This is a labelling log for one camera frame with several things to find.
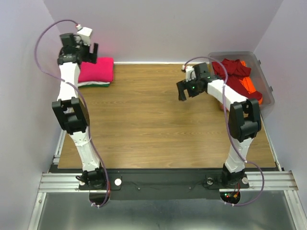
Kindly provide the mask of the pink t shirt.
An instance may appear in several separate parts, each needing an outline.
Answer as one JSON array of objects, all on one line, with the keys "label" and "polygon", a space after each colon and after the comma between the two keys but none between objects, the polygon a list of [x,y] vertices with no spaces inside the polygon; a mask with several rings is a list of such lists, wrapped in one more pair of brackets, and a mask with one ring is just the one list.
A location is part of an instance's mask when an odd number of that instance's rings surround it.
[{"label": "pink t shirt", "polygon": [[96,64],[83,62],[78,82],[112,82],[114,79],[114,59],[98,57]]}]

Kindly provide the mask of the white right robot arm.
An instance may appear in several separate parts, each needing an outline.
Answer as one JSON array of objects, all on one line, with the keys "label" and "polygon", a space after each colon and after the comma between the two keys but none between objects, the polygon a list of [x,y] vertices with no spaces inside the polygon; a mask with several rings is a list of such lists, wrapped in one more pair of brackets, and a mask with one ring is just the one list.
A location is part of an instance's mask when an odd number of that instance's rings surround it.
[{"label": "white right robot arm", "polygon": [[231,187],[245,179],[247,153],[261,130],[259,102],[237,93],[219,76],[212,75],[206,63],[184,64],[181,70],[185,79],[177,82],[180,101],[205,92],[221,102],[226,110],[226,130],[231,147],[222,168],[221,183]]}]

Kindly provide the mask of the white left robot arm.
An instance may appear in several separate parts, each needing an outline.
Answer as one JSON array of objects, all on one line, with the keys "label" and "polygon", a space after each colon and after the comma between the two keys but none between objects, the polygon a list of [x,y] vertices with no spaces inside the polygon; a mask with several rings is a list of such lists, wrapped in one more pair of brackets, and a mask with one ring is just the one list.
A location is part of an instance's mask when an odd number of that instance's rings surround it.
[{"label": "white left robot arm", "polygon": [[81,64],[95,64],[98,44],[90,51],[90,35],[81,32],[61,34],[62,48],[57,63],[60,69],[60,91],[52,110],[62,130],[70,136],[75,144],[82,162],[82,174],[77,180],[84,188],[91,190],[105,189],[106,173],[96,153],[90,136],[90,118],[87,107],[81,101],[78,91],[78,79]]}]

